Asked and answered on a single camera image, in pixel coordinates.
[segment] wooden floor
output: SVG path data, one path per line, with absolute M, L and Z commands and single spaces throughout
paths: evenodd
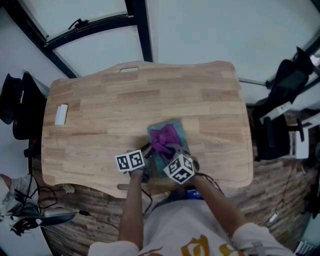
M 299 113 L 289 115 L 289 122 L 299 115 Z M 320 141 L 318 130 L 319 128 L 313 128 L 309 131 L 311 154 L 315 144 Z M 40 157 L 33 159 L 32 166 L 34 172 L 41 172 Z M 294 159 L 254 162 L 251 185 L 239 189 L 222 188 L 222 190 L 250 220 L 258 225 L 265 225 L 277 210 L 279 220 L 269 230 L 281 244 L 293 250 L 297 240 L 302 236 L 307 221 L 307 215 L 301 215 L 304 209 L 304 197 L 310 191 L 310 185 L 315 183 L 317 176 L 317 171 L 307 166 L 308 164 L 302 164 L 301 161 Z M 286 193 L 282 200 L 286 184 Z M 155 200 L 159 201 L 163 197 L 164 195 L 158 196 Z M 118 227 L 123 203 L 123 199 L 75 185 L 75 194 L 67 194 L 65 200 L 59 202 L 59 206 L 75 212 L 88 211 L 99 220 Z M 148 203 L 148 199 L 145 198 L 144 205 Z M 68 242 L 52 231 L 45 231 L 56 254 L 63 256 L 87 255 L 86 251 L 92 243 L 98 241 L 110 243 L 116 241 L 118 237 L 118 231 L 114 227 L 93 217 L 79 214 L 67 223 L 49 228 L 73 242 L 73 244 Z

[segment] wooden table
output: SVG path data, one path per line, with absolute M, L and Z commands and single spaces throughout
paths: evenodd
M 64 126 L 57 108 L 68 104 Z M 102 72 L 53 82 L 42 132 L 42 173 L 49 185 L 88 186 L 117 198 L 129 174 L 118 172 L 115 156 L 148 142 L 147 127 L 181 118 L 200 171 L 221 186 L 239 188 L 253 179 L 252 142 L 246 105 L 233 65 L 149 62 L 119 64 Z M 153 177 L 152 194 L 173 181 Z

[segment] white cable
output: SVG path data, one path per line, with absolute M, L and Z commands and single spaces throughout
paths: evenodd
M 69 239 L 65 238 L 63 235 L 59 234 L 58 232 L 53 231 L 53 230 L 51 230 L 50 228 L 47 228 L 47 227 L 45 227 L 45 226 L 41 226 L 41 227 L 42 227 L 42 228 L 45 228 L 45 229 L 47 229 L 47 230 L 49 230 L 49 231 L 51 231 L 51 232 L 56 233 L 56 234 L 59 235 L 60 237 L 62 237 L 62 238 L 64 238 L 65 240 L 67 240 L 69 243 L 73 244 L 75 247 L 77 247 L 77 248 L 85 251 L 86 253 L 89 253 L 89 251 L 87 251 L 87 250 L 85 250 L 85 249 L 82 249 L 80 246 L 76 245 L 74 242 L 71 242 Z

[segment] office chair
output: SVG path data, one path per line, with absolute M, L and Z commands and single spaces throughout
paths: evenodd
M 13 122 L 17 140 L 41 139 L 46 103 L 28 72 L 22 80 L 8 74 L 0 94 L 0 119 L 7 125 Z
M 297 47 L 293 60 L 285 59 L 281 62 L 269 96 L 254 105 L 251 131 L 256 141 L 257 161 L 288 155 L 290 131 L 299 131 L 301 141 L 304 141 L 304 131 L 300 120 L 297 119 L 297 125 L 288 126 L 284 112 L 281 110 L 290 106 L 301 93 L 313 68 L 309 56 Z

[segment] person's foot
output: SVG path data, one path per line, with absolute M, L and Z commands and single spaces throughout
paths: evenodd
M 64 189 L 65 192 L 68 194 L 68 193 L 74 193 L 75 192 L 75 188 L 74 186 L 70 185 L 70 184 L 61 184 L 59 186 L 60 188 Z

